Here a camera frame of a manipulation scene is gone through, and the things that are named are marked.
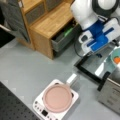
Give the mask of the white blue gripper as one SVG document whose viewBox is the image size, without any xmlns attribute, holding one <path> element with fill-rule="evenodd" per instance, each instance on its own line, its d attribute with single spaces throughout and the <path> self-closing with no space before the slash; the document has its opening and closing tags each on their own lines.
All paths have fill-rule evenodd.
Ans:
<svg viewBox="0 0 120 120">
<path fill-rule="evenodd" d="M 103 23 L 97 20 L 79 36 L 85 54 L 95 53 L 120 36 L 120 24 L 116 18 Z"/>
</svg>

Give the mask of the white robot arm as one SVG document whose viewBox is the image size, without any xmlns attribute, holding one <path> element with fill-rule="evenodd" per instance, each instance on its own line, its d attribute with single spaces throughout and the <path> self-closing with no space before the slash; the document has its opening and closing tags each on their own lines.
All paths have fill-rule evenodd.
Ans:
<svg viewBox="0 0 120 120">
<path fill-rule="evenodd" d="M 79 42 L 85 54 L 99 51 L 120 36 L 120 0 L 74 0 L 70 9 L 83 30 Z"/>
</svg>

